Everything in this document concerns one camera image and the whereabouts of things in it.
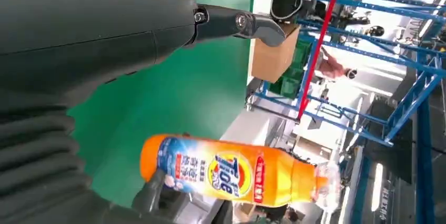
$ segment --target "tide detergent bottle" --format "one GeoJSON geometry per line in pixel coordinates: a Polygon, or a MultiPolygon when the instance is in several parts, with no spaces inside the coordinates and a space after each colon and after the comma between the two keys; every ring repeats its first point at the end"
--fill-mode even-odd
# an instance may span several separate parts
{"type": "Polygon", "coordinates": [[[268,207],[294,201],[337,207],[336,167],[316,168],[280,149],[176,135],[149,138],[140,160],[145,181],[162,169],[175,190],[268,207]]]}

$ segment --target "screw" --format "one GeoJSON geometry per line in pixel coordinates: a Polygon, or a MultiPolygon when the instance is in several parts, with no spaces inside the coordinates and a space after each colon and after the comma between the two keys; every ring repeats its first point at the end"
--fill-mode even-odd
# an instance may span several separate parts
{"type": "Polygon", "coordinates": [[[236,24],[239,28],[243,28],[246,25],[246,17],[244,15],[237,15],[236,24]]]}
{"type": "Polygon", "coordinates": [[[196,12],[195,15],[194,15],[194,18],[195,18],[195,22],[196,23],[200,23],[200,22],[203,22],[206,19],[206,16],[202,12],[196,12]]]}

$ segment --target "black cable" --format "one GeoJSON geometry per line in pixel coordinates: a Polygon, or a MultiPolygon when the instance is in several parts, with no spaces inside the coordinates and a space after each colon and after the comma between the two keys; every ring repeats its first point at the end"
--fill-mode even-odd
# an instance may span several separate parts
{"type": "MultiPolygon", "coordinates": [[[[417,141],[415,141],[415,140],[412,140],[412,142],[414,143],[414,144],[418,144],[418,142],[417,141]]],[[[439,149],[439,148],[437,148],[437,147],[434,147],[434,146],[426,146],[425,144],[423,144],[423,143],[421,143],[420,142],[420,144],[424,147],[424,148],[431,148],[431,150],[433,150],[433,151],[435,151],[435,152],[437,152],[437,153],[439,153],[439,154],[441,154],[441,155],[446,155],[446,151],[444,151],[444,150],[441,150],[441,149],[439,149]]]]}

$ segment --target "metal frame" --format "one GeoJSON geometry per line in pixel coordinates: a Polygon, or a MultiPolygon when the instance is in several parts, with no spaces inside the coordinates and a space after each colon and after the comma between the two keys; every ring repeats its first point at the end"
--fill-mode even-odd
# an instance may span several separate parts
{"type": "MultiPolygon", "coordinates": [[[[329,27],[328,22],[331,16],[332,8],[335,3],[356,6],[362,8],[368,8],[376,11],[382,11],[391,14],[399,14],[409,16],[418,19],[427,20],[429,29],[422,37],[420,45],[432,44],[433,38],[435,38],[441,31],[442,27],[446,23],[446,17],[438,15],[438,13],[446,12],[446,5],[440,5],[435,3],[425,3],[420,0],[383,0],[391,1],[400,4],[406,4],[411,6],[396,6],[396,7],[384,7],[376,4],[363,3],[361,1],[354,0],[329,0],[328,11],[324,20],[324,23],[318,24],[310,21],[298,20],[298,23],[302,25],[301,34],[299,39],[312,42],[311,54],[308,59],[308,70],[305,72],[301,88],[297,95],[297,104],[290,105],[283,102],[283,97],[271,97],[268,95],[267,88],[268,83],[265,83],[261,87],[261,91],[255,93],[259,98],[269,100],[273,103],[283,105],[289,109],[298,111],[297,118],[292,118],[288,115],[277,115],[281,118],[292,120],[296,123],[300,122],[302,115],[311,116],[314,119],[322,120],[327,123],[331,123],[339,128],[345,129],[355,134],[355,137],[362,136],[369,140],[376,141],[386,146],[392,146],[392,138],[398,133],[401,127],[406,123],[409,118],[415,115],[417,126],[417,223],[434,223],[434,205],[433,205],[433,182],[432,182],[432,163],[431,163],[431,136],[430,136],[430,123],[429,123],[429,101],[428,97],[434,88],[446,77],[446,70],[442,68],[441,59],[446,58],[446,53],[442,53],[430,48],[400,44],[397,42],[381,39],[378,37],[370,37],[354,32],[348,32],[345,30],[329,27]],[[309,32],[319,32],[319,38],[315,38],[310,35],[309,32]],[[388,54],[381,55],[377,53],[371,53],[364,50],[360,50],[353,47],[348,47],[343,44],[334,42],[325,42],[323,37],[325,32],[332,34],[341,34],[345,36],[356,37],[367,40],[379,48],[385,50],[388,54]],[[370,115],[362,114],[354,109],[337,106],[324,99],[313,97],[309,95],[309,85],[312,74],[314,73],[314,64],[319,54],[320,46],[324,44],[326,46],[335,47],[338,49],[347,50],[349,52],[385,60],[399,65],[405,65],[417,70],[417,80],[413,84],[412,88],[408,91],[405,97],[399,102],[397,108],[391,114],[387,120],[376,118],[370,115]],[[397,55],[393,52],[389,46],[399,46],[405,50],[409,50],[416,53],[416,60],[408,58],[405,55],[397,55]],[[311,113],[305,110],[306,104],[309,101],[319,102],[320,105],[316,109],[315,113],[311,113]],[[336,121],[324,118],[321,114],[329,114],[335,117],[345,116],[351,122],[353,117],[359,117],[358,121],[361,121],[363,125],[368,123],[375,123],[382,125],[383,131],[381,136],[376,136],[369,133],[364,127],[357,127],[355,123],[353,127],[346,126],[336,121]]],[[[274,111],[260,107],[259,109],[277,114],[274,111]]]]}

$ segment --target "bottle label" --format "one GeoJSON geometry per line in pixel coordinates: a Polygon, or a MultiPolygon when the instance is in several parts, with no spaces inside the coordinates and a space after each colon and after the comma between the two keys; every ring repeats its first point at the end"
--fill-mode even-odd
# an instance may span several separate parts
{"type": "Polygon", "coordinates": [[[254,181],[254,202],[263,203],[263,193],[265,191],[265,160],[257,157],[255,181],[254,181]]]}
{"type": "MultiPolygon", "coordinates": [[[[219,152],[205,141],[168,137],[160,145],[157,162],[166,173],[166,186],[183,192],[234,200],[246,196],[254,185],[253,169],[242,154],[219,152]]],[[[263,170],[258,175],[257,188],[263,186],[263,161],[257,163],[256,170],[259,167],[263,170]]],[[[257,197],[262,197],[262,190],[258,192],[257,197]]]]}
{"type": "Polygon", "coordinates": [[[167,187],[184,192],[193,192],[197,183],[206,181],[205,159],[195,152],[197,142],[168,137],[158,151],[158,168],[166,173],[167,187]]]}
{"type": "Polygon", "coordinates": [[[215,190],[230,198],[240,198],[251,189],[251,171],[249,162],[242,155],[219,153],[209,164],[208,178],[215,190]]]}

